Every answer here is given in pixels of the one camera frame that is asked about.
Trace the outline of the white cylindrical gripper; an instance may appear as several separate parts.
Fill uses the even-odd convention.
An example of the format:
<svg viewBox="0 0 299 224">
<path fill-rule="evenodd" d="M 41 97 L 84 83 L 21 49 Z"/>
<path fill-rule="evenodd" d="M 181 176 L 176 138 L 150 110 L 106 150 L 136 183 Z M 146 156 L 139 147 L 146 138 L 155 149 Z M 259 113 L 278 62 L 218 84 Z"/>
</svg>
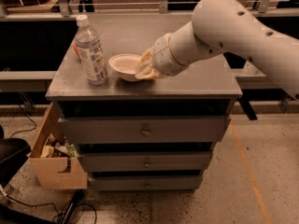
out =
<svg viewBox="0 0 299 224">
<path fill-rule="evenodd" d="M 158 38 L 153 48 L 147 49 L 142 54 L 135 70 L 136 79 L 153 80 L 165 76 L 173 77 L 187 69 L 187 66 L 178 63 L 171 54 L 170 35 L 167 33 Z"/>
</svg>

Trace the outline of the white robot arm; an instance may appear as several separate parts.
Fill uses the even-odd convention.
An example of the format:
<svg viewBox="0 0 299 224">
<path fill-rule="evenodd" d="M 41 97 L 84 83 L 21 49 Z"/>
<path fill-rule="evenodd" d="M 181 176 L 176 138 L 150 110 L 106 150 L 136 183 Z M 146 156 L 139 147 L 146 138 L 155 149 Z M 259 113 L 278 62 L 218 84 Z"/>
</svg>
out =
<svg viewBox="0 0 299 224">
<path fill-rule="evenodd" d="M 262 24 L 237 0 L 201 0 L 188 23 L 145 51 L 135 77 L 173 77 L 224 52 L 251 62 L 291 98 L 298 98 L 299 39 Z"/>
</svg>

